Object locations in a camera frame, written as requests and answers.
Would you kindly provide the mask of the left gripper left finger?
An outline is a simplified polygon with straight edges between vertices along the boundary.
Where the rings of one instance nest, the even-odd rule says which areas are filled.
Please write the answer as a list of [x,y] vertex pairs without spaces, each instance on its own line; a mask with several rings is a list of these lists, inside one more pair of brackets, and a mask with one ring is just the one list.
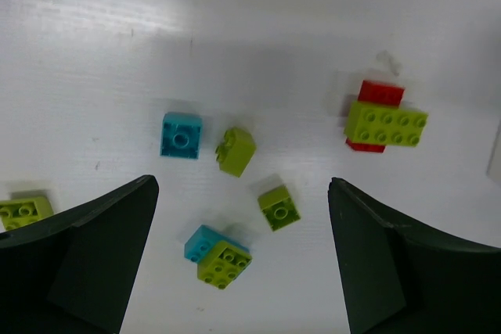
[[118,333],[157,206],[143,175],[1,234],[3,333]]

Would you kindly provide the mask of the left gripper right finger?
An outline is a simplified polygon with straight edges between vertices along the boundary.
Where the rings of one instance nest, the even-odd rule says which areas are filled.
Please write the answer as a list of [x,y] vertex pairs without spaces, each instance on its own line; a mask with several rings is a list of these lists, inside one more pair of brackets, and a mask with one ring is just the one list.
[[500,250],[432,228],[341,178],[328,190],[352,333],[498,333]]

